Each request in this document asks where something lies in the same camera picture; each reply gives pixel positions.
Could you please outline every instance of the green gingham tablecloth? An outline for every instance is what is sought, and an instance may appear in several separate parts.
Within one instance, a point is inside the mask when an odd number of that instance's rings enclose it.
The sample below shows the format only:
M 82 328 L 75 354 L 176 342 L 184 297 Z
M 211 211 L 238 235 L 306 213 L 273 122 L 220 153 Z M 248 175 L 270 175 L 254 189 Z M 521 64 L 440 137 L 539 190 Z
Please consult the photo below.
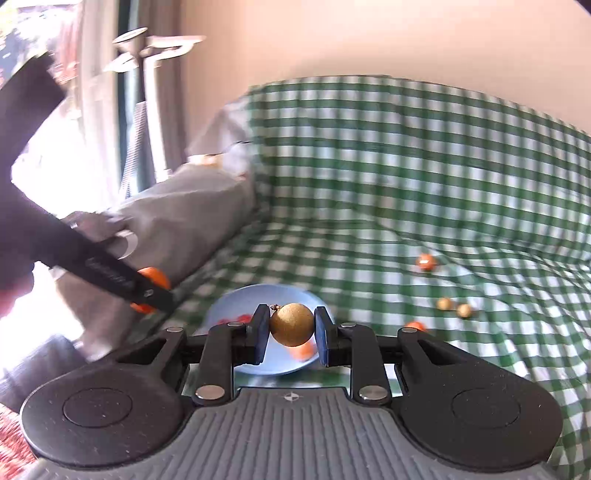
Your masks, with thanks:
M 247 95 L 256 218 L 189 278 L 167 322 L 197 328 L 227 291 L 292 284 L 335 321 L 396 335 L 419 320 L 560 403 L 550 465 L 591 478 L 590 139 L 482 93 L 386 76 L 315 77 Z M 417 256 L 439 261 L 419 272 Z M 468 320 L 440 297 L 475 308 Z M 400 389 L 387 368 L 394 392 Z M 318 365 L 249 385 L 349 385 Z

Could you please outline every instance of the person's arm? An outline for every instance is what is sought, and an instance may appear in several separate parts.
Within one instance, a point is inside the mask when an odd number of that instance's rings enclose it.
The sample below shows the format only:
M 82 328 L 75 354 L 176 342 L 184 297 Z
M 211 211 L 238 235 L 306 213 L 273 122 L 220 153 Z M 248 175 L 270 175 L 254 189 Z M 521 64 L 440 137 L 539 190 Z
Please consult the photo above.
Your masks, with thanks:
M 33 262 L 16 252 L 0 253 L 0 318 L 8 315 L 18 297 L 33 289 Z

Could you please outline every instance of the window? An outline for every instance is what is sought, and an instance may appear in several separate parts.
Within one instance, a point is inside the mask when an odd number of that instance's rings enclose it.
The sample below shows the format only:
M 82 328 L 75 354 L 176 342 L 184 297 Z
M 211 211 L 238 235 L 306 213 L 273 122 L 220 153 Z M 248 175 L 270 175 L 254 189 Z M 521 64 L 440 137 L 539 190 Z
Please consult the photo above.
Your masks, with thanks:
M 115 114 L 109 117 L 116 108 L 115 79 L 103 72 L 115 56 L 115 5 L 115 0 L 8 0 L 0 7 L 0 88 L 29 58 L 49 51 L 51 72 L 67 93 L 12 168 L 13 183 L 59 218 L 110 206 L 105 192 L 109 183 L 119 183 L 118 170 L 111 167 L 118 163 L 117 143 L 109 133 L 116 128 Z M 109 149 L 111 156 L 105 153 Z M 0 367 L 17 363 L 49 335 L 73 340 L 82 331 L 47 267 L 36 264 L 34 276 L 33 292 L 0 322 Z

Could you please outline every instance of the gold bead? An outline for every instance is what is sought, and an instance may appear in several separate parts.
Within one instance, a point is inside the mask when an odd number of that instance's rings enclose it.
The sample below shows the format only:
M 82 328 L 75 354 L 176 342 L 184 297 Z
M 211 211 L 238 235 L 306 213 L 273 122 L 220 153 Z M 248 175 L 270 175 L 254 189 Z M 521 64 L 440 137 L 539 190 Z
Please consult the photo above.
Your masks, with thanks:
M 457 308 L 457 315 L 463 319 L 467 319 L 472 315 L 472 307 L 470 307 L 467 303 L 462 303 Z
M 437 301 L 437 308 L 439 310 L 448 311 L 453 308 L 453 301 L 448 298 L 442 298 Z
M 269 320 L 271 334 L 285 346 L 300 346 L 306 343 L 314 334 L 314 327 L 314 315 L 301 303 L 290 303 L 279 308 Z

